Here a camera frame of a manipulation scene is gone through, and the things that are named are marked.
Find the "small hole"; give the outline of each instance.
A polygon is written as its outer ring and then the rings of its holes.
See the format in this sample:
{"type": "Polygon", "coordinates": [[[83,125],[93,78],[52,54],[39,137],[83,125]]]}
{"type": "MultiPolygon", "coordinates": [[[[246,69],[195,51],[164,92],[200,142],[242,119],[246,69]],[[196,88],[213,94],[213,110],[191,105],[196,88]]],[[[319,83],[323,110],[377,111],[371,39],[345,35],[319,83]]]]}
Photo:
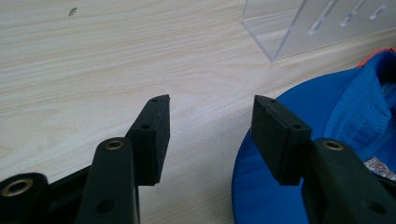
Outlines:
{"type": "Polygon", "coordinates": [[[111,199],[104,200],[96,205],[96,212],[100,214],[108,213],[111,210],[113,210],[115,205],[116,203],[114,202],[114,200],[111,199]]]}
{"type": "Polygon", "coordinates": [[[12,185],[11,187],[9,187],[9,192],[10,193],[15,193],[15,192],[17,192],[19,190],[22,190],[22,189],[26,188],[26,186],[27,186],[26,182],[16,183],[16,184],[12,185]]]}
{"type": "Polygon", "coordinates": [[[388,212],[382,204],[377,202],[363,202],[363,205],[378,214],[386,214],[388,212]]]}
{"type": "Polygon", "coordinates": [[[9,183],[1,190],[1,195],[4,197],[12,197],[24,193],[33,186],[33,179],[23,178],[9,183]]]}

